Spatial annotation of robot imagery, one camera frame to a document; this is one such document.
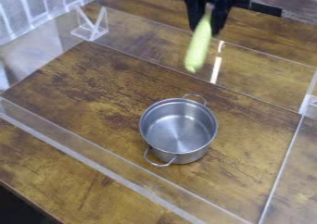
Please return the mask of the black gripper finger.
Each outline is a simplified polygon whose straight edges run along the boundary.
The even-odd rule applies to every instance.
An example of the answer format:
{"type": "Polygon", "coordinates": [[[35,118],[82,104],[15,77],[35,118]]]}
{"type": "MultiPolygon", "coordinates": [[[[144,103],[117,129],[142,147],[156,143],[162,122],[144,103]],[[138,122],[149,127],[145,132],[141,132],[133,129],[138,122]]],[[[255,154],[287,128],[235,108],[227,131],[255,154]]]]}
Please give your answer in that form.
{"type": "Polygon", "coordinates": [[[207,2],[205,0],[185,0],[185,4],[188,8],[191,29],[195,31],[205,14],[207,2]]]}
{"type": "Polygon", "coordinates": [[[232,0],[215,0],[212,10],[212,35],[216,36],[225,27],[228,14],[232,8],[232,0]]]}

